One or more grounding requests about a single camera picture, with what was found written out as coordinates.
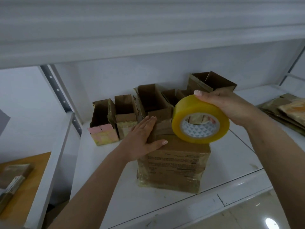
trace fingernail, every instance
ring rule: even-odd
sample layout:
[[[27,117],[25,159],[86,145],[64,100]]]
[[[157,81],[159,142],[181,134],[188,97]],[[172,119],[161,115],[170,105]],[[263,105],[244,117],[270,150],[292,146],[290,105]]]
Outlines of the fingernail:
[[[202,91],[195,90],[195,91],[194,91],[194,95],[195,95],[195,96],[202,96]]]

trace packing tape roll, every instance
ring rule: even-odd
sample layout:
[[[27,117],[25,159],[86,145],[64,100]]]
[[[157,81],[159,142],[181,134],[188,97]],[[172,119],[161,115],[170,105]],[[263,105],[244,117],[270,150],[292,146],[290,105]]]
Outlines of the packing tape roll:
[[[211,143],[222,138],[229,127],[228,117],[218,107],[194,95],[181,99],[173,111],[173,132],[186,142]]]

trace right hand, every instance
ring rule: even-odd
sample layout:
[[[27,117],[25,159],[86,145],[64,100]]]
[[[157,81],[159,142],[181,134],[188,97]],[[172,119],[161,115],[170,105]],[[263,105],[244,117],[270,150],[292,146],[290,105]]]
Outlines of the right hand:
[[[229,119],[243,127],[266,117],[261,110],[226,88],[210,93],[195,90],[194,95],[201,101],[219,107]]]

